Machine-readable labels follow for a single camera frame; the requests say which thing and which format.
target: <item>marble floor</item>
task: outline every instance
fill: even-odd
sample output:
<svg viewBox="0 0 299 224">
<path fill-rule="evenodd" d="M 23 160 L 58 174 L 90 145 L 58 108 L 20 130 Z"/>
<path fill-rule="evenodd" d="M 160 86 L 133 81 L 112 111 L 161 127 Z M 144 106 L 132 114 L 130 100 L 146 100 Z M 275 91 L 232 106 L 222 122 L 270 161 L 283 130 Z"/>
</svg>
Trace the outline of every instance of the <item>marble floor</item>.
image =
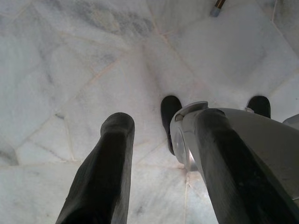
<svg viewBox="0 0 299 224">
<path fill-rule="evenodd" d="M 0 223 L 55 223 L 114 112 L 135 120 L 128 224 L 217 223 L 168 152 L 160 102 L 243 109 L 263 94 L 282 122 L 299 111 L 299 32 L 276 0 L 227 0 L 217 18 L 213 4 L 0 0 Z"/>
</svg>

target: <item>black rubber leg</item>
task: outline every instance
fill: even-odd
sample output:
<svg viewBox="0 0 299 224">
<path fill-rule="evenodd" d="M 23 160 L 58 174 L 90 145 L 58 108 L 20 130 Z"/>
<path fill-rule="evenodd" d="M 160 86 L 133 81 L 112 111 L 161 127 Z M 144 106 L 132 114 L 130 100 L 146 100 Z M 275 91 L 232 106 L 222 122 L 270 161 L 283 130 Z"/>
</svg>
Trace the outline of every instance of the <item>black rubber leg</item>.
<svg viewBox="0 0 299 224">
<path fill-rule="evenodd" d="M 166 131 L 168 148 L 171 154 L 174 155 L 171 136 L 170 136 L 170 122 L 176 112 L 182 109 L 181 102 L 175 96 L 167 96 L 161 102 L 161 117 L 162 124 Z"/>
<path fill-rule="evenodd" d="M 271 118 L 271 106 L 269 100 L 264 96 L 255 96 L 250 99 L 247 105 L 254 113 Z"/>
<path fill-rule="evenodd" d="M 115 113 L 78 169 L 56 224 L 126 224 L 131 185 L 134 121 Z"/>
</svg>

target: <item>floor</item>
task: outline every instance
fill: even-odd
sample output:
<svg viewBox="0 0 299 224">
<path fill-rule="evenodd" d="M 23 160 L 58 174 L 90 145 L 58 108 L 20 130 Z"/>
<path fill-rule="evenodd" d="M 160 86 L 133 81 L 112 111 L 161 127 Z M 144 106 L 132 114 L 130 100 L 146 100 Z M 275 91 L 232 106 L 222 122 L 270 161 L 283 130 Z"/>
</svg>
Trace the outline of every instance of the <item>floor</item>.
<svg viewBox="0 0 299 224">
<path fill-rule="evenodd" d="M 1 223 L 55 223 L 114 112 L 135 120 L 128 224 L 217 223 L 168 152 L 160 102 L 244 109 L 263 94 L 273 119 L 297 114 L 299 31 L 280 2 L 227 0 L 212 18 L 214 0 L 0 0 Z"/>
</svg>

